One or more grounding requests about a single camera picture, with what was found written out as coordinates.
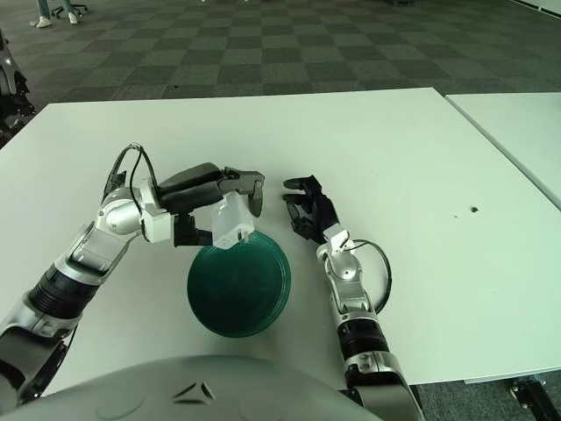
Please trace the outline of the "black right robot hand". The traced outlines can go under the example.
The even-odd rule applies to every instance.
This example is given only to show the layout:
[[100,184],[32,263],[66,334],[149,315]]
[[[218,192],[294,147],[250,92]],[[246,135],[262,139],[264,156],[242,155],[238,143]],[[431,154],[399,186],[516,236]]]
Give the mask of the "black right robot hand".
[[340,224],[333,202],[313,175],[288,179],[283,187],[298,190],[282,195],[296,234],[318,246],[327,245],[331,254],[352,250],[350,233]]

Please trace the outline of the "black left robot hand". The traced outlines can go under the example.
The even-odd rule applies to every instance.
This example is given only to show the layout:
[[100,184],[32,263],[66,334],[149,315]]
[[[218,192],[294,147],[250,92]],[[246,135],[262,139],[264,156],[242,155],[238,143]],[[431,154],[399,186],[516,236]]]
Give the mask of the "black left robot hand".
[[140,221],[151,243],[228,249],[247,239],[263,206],[265,176],[204,163],[140,187]]

